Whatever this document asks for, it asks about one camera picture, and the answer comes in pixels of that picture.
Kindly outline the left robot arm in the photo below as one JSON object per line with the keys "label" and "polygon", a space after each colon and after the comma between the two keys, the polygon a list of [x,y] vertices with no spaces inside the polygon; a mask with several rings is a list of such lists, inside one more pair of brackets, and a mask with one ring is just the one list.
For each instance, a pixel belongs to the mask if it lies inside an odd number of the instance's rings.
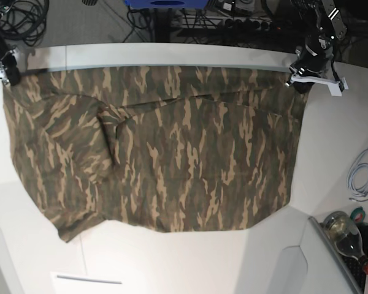
{"label": "left robot arm", "polygon": [[346,79],[335,70],[335,52],[347,33],[334,1],[293,1],[309,30],[304,45],[296,48],[297,59],[290,65],[286,86],[307,92],[313,84],[326,85],[332,96],[348,89]]}

